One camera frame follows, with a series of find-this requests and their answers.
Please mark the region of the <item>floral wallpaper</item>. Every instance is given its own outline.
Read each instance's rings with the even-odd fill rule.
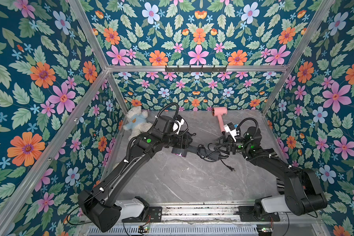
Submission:
[[[281,65],[320,2],[96,0],[82,5],[113,65]]]
[[[335,236],[354,235],[354,1],[336,1],[268,112],[288,162],[316,172],[319,214]]]
[[[100,71],[66,1],[0,0],[0,210]],[[65,215],[99,180],[121,116],[105,81],[6,235],[73,234]]]

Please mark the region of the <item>teddy bear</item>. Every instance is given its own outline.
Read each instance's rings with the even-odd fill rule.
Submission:
[[[132,130],[132,133],[129,137],[129,140],[132,137],[140,135],[142,132],[146,132],[151,128],[152,124],[147,122],[146,118],[148,117],[147,111],[142,111],[141,106],[134,106],[131,108],[127,114],[127,119],[129,123],[124,125],[123,128],[125,130]]]

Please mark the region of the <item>gray marble surface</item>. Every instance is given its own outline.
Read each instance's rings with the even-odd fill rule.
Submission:
[[[155,120],[156,111],[151,111],[148,121]],[[172,116],[174,112],[164,112]],[[188,122],[189,132],[197,133],[192,145],[211,143],[221,136],[216,117],[209,111],[181,111],[179,114]],[[223,116],[224,124],[238,124],[247,117],[255,118],[261,129],[263,148],[275,148],[269,133],[257,110],[228,111]],[[241,126],[244,133],[253,126],[246,121]],[[126,154],[126,146],[131,131],[124,133],[116,162]],[[235,168],[230,171],[220,161],[208,163],[197,155],[188,153],[186,158],[171,153],[164,148],[146,163],[129,181],[118,199],[130,199],[141,196],[150,204],[168,202],[202,202],[250,200],[278,195],[276,178],[268,171],[247,162],[241,154],[230,155],[224,162]]]

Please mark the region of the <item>metal grille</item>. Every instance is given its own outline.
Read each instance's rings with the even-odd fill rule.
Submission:
[[[125,225],[128,234],[138,233],[138,225]],[[145,235],[258,235],[256,225],[151,225]],[[109,231],[102,233],[96,226],[90,226],[87,236],[127,235],[122,225],[115,225]]]

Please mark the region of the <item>hair dryer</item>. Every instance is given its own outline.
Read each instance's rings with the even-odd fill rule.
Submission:
[[[222,115],[226,115],[226,114],[227,114],[227,107],[225,106],[214,107],[212,109],[212,115],[218,117],[220,131],[222,132],[223,135],[225,134],[225,130],[224,130]]]

